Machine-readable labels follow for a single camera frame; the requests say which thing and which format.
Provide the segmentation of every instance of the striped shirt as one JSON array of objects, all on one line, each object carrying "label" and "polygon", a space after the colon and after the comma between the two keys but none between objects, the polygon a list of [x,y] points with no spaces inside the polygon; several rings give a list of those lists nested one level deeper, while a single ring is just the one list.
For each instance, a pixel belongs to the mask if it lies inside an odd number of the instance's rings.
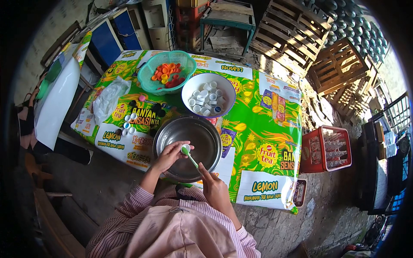
[{"label": "striped shirt", "polygon": [[208,204],[202,189],[184,187],[179,190],[179,193],[192,196],[196,201],[172,199],[177,197],[174,185],[166,188],[156,198],[139,185],[134,187],[125,196],[124,201],[116,206],[114,215],[105,220],[89,241],[86,247],[86,257],[105,257],[112,249],[128,244],[148,209],[151,208],[151,203],[154,204],[153,206],[188,207],[203,213],[222,224],[230,232],[238,257],[261,257],[260,252],[255,249],[256,242],[252,235],[246,231],[244,226],[236,231],[234,224],[227,216]]}]

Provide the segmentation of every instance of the white plastic bag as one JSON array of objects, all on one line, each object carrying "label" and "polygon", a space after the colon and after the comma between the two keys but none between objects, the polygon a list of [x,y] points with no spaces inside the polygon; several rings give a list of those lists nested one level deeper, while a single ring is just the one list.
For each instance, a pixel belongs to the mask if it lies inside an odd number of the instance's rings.
[{"label": "white plastic bag", "polygon": [[93,113],[95,122],[99,125],[115,111],[119,97],[127,94],[131,89],[132,82],[117,77],[109,84],[93,102]]}]

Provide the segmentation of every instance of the white bowl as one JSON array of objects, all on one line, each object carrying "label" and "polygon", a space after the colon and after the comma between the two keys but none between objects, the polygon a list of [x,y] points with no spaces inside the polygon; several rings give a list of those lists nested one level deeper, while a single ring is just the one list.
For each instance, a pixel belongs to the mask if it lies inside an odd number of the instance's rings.
[{"label": "white bowl", "polygon": [[[189,106],[188,104],[188,100],[192,97],[194,91],[202,90],[202,87],[205,85],[205,83],[210,83],[212,81],[215,81],[217,83],[218,86],[216,88],[222,91],[222,96],[225,98],[225,103],[222,105],[223,111],[217,115],[201,116],[192,110],[191,106]],[[214,118],[223,116],[229,112],[229,110],[235,103],[236,93],[234,86],[230,81],[227,80],[227,78],[215,73],[201,73],[193,76],[185,83],[185,85],[182,87],[181,96],[186,108],[189,109],[192,113],[201,117]]]}]

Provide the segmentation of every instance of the metal bowl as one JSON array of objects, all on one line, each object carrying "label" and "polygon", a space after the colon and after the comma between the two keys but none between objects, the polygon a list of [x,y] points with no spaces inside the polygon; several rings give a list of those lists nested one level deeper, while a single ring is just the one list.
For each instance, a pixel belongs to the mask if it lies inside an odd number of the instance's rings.
[{"label": "metal bowl", "polygon": [[[191,150],[192,158],[202,162],[212,172],[222,155],[222,143],[215,127],[208,120],[196,116],[179,116],[172,118],[158,130],[153,145],[155,158],[161,154],[166,145],[176,141],[191,141],[195,149]],[[189,159],[179,159],[164,174],[178,182],[192,183],[201,176]]]}]

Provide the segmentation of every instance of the left hand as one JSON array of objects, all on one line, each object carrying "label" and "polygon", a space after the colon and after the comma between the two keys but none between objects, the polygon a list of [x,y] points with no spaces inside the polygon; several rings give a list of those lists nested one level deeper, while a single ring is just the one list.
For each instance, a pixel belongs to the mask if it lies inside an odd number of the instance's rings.
[{"label": "left hand", "polygon": [[36,98],[37,94],[39,93],[39,88],[34,89],[34,91],[32,92],[29,101],[31,103],[33,103],[34,99]]},{"label": "left hand", "polygon": [[155,160],[151,169],[159,172],[159,174],[167,171],[178,159],[187,159],[188,156],[181,153],[180,149],[183,144],[190,144],[190,141],[178,141],[165,146],[161,155]]}]

